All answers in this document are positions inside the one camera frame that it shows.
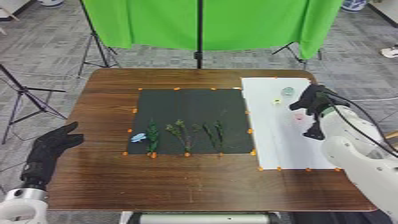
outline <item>white wall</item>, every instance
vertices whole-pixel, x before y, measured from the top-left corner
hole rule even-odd
[[[371,3],[386,16],[398,23],[398,0],[384,0],[382,3]]]
[[[21,6],[28,3],[28,0],[0,0],[0,8],[4,7],[11,13],[21,8]],[[7,14],[0,9],[0,18],[7,18]]]

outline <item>white paper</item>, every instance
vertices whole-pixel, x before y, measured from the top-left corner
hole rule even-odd
[[[313,116],[306,110],[291,111],[309,86],[304,78],[243,78],[243,97],[250,112],[250,128],[263,169],[334,169],[322,154],[322,142],[302,136],[311,125]],[[282,89],[295,89],[293,96],[282,96]]]

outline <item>wooden table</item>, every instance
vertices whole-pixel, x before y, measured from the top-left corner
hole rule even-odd
[[[370,211],[375,207],[330,170],[258,171],[238,155],[124,156],[139,88],[231,88],[240,77],[304,77],[306,71],[99,69],[69,122],[83,145],[60,158],[50,184],[50,209],[133,211]]]

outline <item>white sneaker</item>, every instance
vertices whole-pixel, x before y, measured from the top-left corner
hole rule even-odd
[[[396,58],[398,57],[398,44],[391,48],[384,48],[380,50],[380,53],[386,58]]]

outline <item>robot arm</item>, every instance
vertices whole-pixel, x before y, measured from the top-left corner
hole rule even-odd
[[[34,142],[21,173],[21,188],[9,191],[0,203],[0,224],[46,224],[46,185],[51,180],[57,159],[66,151],[83,143],[83,135],[69,134],[78,123],[71,123],[46,133]]]
[[[386,147],[380,148],[384,137],[375,125],[359,118],[343,102],[332,98],[327,99],[325,92],[332,93],[323,86],[311,85],[298,102],[291,104],[291,110],[306,108],[307,114],[314,115],[325,136],[322,150],[329,162],[345,169],[348,179],[364,196],[386,214],[398,220],[396,152],[393,149],[386,152]],[[341,115],[380,145],[354,129]]]

